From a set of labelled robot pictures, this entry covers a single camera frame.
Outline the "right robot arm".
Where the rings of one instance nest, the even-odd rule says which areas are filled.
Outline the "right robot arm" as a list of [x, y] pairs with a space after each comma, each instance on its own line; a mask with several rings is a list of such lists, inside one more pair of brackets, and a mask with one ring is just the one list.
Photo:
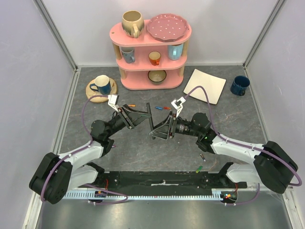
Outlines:
[[271, 191], [283, 194], [298, 170], [278, 143], [252, 144], [229, 139], [211, 128], [205, 113], [195, 113], [191, 121], [187, 121], [170, 112], [162, 122], [151, 125], [149, 134], [164, 140], [175, 134], [194, 136], [202, 151], [243, 161], [243, 165], [232, 164], [218, 176], [219, 184], [225, 188], [239, 182], [261, 183]]

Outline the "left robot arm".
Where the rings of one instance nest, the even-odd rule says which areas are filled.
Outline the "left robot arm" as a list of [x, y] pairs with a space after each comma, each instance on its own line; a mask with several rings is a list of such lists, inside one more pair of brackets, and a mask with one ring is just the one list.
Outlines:
[[92, 160], [110, 152], [114, 144], [110, 137], [115, 133], [125, 127], [134, 129], [146, 120], [152, 121], [150, 104], [146, 107], [146, 111], [138, 111], [125, 104], [112, 114], [110, 121], [93, 121], [89, 142], [67, 153], [47, 153], [31, 178], [29, 188], [44, 201], [56, 204], [76, 187], [85, 184], [101, 187], [105, 181], [104, 169]]

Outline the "black remote control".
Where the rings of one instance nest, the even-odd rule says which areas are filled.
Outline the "black remote control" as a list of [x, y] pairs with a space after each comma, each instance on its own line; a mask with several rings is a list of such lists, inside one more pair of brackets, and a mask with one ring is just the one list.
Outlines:
[[146, 104], [146, 108], [147, 108], [147, 113], [150, 115], [148, 120], [149, 120], [149, 124], [150, 124], [150, 130], [152, 131], [154, 129], [154, 125], [153, 125], [153, 117], [152, 117], [150, 103]]

